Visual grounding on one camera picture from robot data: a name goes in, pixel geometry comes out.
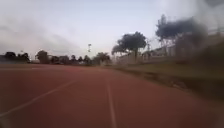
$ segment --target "tree canopy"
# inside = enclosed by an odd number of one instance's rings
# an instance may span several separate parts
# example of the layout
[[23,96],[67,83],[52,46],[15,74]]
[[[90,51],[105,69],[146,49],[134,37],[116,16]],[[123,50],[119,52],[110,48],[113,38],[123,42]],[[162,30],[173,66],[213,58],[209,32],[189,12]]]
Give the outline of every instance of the tree canopy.
[[87,66],[89,66],[89,65],[91,65],[92,64],[92,61],[91,61],[91,59],[89,58],[89,56],[87,56],[87,55],[85,55],[85,57],[84,57],[84,60],[83,60],[84,62],[85,62],[85,64],[87,65]]
[[59,61],[62,64],[69,64],[69,57],[68,56],[59,56]]
[[58,56],[52,56],[51,57],[51,63],[52,64],[59,64],[60,63],[59,57]]
[[166,17],[162,15],[158,21],[156,35],[160,40],[175,39],[183,34],[202,35],[206,33],[206,27],[197,23],[194,19],[178,20],[167,22]]
[[18,54],[17,60],[19,61],[29,61],[29,55],[28,53]]
[[135,32],[134,34],[124,34],[121,39],[117,41],[118,45],[115,45],[112,49],[112,54],[116,52],[135,52],[137,56],[139,48],[145,48],[146,37],[140,32]]
[[121,47],[121,45],[115,45],[112,49],[111,54],[114,55],[115,53],[119,52],[121,53],[126,53],[125,49]]
[[44,50],[39,51],[36,57],[40,61],[40,63],[43,63],[43,64],[49,63],[48,53]]
[[79,62],[82,62],[82,61],[83,61],[83,59],[82,59],[81,56],[79,57],[78,61],[79,61]]
[[4,56],[6,59],[9,59],[9,60],[16,59],[16,54],[14,52],[6,52]]
[[108,53],[99,52],[95,57],[93,57],[93,63],[100,64],[100,62],[110,61],[110,56]]
[[75,55],[72,55],[71,58],[72,58],[72,61],[76,61],[76,56]]

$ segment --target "pole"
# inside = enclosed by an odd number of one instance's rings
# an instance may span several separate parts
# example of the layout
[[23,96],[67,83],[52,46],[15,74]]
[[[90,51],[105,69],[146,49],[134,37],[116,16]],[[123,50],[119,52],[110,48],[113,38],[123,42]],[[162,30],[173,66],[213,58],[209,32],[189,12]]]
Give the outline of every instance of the pole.
[[147,51],[149,52],[150,51],[150,40],[149,39],[147,39]]
[[90,49],[91,46],[92,46],[92,44],[88,44],[88,52],[89,52],[89,56],[90,56],[90,52],[91,52],[91,49]]

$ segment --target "light pole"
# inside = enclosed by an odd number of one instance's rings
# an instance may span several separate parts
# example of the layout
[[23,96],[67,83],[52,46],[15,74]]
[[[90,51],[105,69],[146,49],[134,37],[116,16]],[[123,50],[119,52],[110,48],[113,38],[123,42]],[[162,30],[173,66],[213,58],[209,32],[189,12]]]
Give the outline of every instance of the light pole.
[[90,49],[91,46],[92,46],[92,44],[88,44],[88,52],[89,52],[89,56],[90,56],[90,52],[91,52],[91,49]]
[[147,51],[150,51],[150,42],[151,40],[149,40],[148,38],[146,39],[146,45],[147,45]]

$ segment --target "red running track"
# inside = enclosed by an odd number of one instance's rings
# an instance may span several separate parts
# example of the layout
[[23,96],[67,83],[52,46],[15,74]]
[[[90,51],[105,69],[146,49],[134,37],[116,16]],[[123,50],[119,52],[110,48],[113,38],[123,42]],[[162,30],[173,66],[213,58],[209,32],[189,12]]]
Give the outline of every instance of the red running track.
[[216,128],[217,114],[192,94],[118,71],[27,65],[0,68],[0,124],[3,128]]

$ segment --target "tree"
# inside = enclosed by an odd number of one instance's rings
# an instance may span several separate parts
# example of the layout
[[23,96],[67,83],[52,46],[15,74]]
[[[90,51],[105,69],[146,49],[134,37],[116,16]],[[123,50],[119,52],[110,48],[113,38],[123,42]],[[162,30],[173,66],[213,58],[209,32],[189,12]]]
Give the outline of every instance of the tree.
[[69,64],[69,57],[68,56],[59,56],[59,61],[62,64]]
[[91,65],[91,59],[87,55],[85,55],[83,61],[85,62],[86,65]]
[[156,35],[160,37],[160,41],[175,40],[184,34],[204,35],[207,29],[204,25],[197,23],[192,18],[187,20],[178,20],[174,22],[167,22],[164,16],[159,20],[157,25]]
[[80,62],[82,62],[82,61],[83,61],[83,59],[82,59],[82,57],[80,56],[79,59],[78,59],[78,62],[80,63]]
[[14,52],[6,52],[5,53],[5,58],[9,60],[15,60],[16,59],[16,54]]
[[17,60],[22,60],[22,55],[21,54],[17,55]]
[[43,64],[49,63],[48,53],[44,50],[39,51],[36,57],[40,61],[40,63],[43,63]]
[[103,52],[99,52],[96,55],[97,58],[99,58],[100,61],[107,61],[110,60],[110,56],[108,55],[108,53],[103,53]]
[[139,48],[146,46],[146,37],[140,32],[125,34],[122,39],[118,40],[118,44],[125,50],[133,51],[136,58]]
[[70,61],[71,61],[72,64],[75,64],[77,62],[76,56],[75,55],[72,55]]
[[95,57],[93,57],[94,64],[100,64],[100,62],[110,61],[110,56],[108,53],[99,52]]
[[21,60],[22,60],[22,61],[29,61],[30,59],[29,59],[29,55],[28,55],[28,53],[23,53],[23,54],[21,55]]
[[223,0],[204,0],[210,7],[216,7],[223,4]]
[[60,63],[59,57],[58,56],[52,56],[51,63],[52,64],[59,64]]
[[122,53],[126,53],[125,49],[121,47],[121,45],[115,45],[112,49],[111,54],[114,55],[115,53],[119,52],[120,55],[122,55]]
[[160,41],[171,40],[175,43],[177,56],[190,56],[207,34],[206,27],[197,23],[193,18],[173,22],[159,22],[157,27],[156,35],[160,37]]

